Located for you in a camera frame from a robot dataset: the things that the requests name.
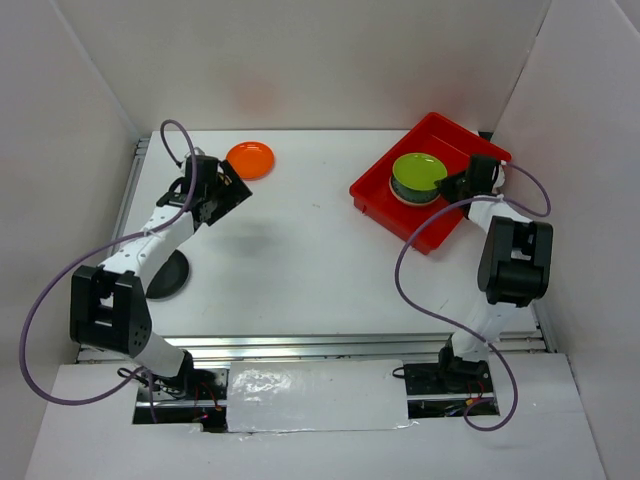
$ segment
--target red container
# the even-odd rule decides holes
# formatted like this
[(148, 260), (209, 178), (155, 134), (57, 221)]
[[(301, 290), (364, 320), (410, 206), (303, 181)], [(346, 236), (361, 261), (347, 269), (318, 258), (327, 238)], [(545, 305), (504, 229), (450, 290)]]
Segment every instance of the red container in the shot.
[[(438, 197), (430, 205), (411, 207), (391, 193), (389, 179), (393, 163), (406, 153), (433, 155), (444, 163), (449, 175), (466, 170), (469, 157), (474, 153), (511, 160), (506, 151), (442, 115), (428, 114), (349, 189), (356, 208), (405, 241), (427, 218), (448, 205)], [(425, 255), (438, 248), (461, 219), (460, 210), (439, 218), (420, 234), (414, 247)]]

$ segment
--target wall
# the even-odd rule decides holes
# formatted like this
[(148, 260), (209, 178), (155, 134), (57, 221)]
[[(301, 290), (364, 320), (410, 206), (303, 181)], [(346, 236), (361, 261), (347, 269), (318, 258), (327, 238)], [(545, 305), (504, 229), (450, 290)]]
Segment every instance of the wall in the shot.
[(549, 0), (59, 0), (143, 132), (493, 129)]
[[(570, 355), (609, 478), (636, 478), (640, 35), (615, 2), (554, 0), (494, 138), (549, 189), (541, 313)], [(540, 202), (513, 180), (516, 195)]]
[[(0, 465), (23, 478), (45, 409), (17, 367), (30, 304), (74, 256), (108, 239), (132, 158), (129, 131), (44, 0), (0, 15)], [(47, 390), (72, 360), (68, 284), (34, 322), (29, 361)]]

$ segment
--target black disc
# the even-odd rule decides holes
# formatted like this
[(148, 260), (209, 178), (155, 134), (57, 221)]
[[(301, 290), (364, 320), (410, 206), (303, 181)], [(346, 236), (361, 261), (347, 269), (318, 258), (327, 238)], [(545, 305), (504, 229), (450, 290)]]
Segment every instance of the black disc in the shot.
[(160, 300), (175, 295), (184, 287), (188, 278), (189, 261), (180, 250), (176, 250), (151, 280), (147, 288), (147, 298)]

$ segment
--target green bowl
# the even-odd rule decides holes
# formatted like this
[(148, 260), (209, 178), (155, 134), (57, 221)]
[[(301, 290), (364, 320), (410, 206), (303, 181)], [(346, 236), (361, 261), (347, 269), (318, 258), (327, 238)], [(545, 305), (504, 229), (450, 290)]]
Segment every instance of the green bowl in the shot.
[(447, 167), (436, 157), (426, 153), (407, 153), (394, 162), (389, 184), (401, 202), (423, 206), (438, 198), (435, 182), (446, 176)]

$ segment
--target robotic arm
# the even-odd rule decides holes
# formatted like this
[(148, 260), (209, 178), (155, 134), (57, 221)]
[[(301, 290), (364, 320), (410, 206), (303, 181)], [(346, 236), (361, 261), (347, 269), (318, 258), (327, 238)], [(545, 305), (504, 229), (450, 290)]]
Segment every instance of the robotic arm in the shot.
[[(439, 190), (453, 203), (493, 195), (503, 179), (498, 160), (472, 155), (469, 168), (442, 180)], [(474, 202), (464, 208), (464, 214), (487, 235), (478, 268), (478, 288), (482, 293), (465, 324), (487, 342), (494, 342), (518, 309), (545, 294), (553, 229), (519, 214), (504, 202)], [(443, 378), (462, 383), (482, 380), (488, 377), (487, 358), (485, 343), (458, 330), (440, 351), (440, 371)]]
[(212, 374), (195, 370), (188, 352), (153, 332), (145, 291), (173, 251), (201, 225), (212, 225), (251, 195), (229, 162), (196, 150), (197, 183), (186, 211), (164, 230), (149, 233), (185, 205), (193, 174), (191, 160), (182, 165), (184, 176), (156, 203), (142, 229), (149, 234), (122, 245), (98, 267), (79, 267), (71, 280), (74, 341), (119, 352), (148, 368), (165, 385), (186, 392)]

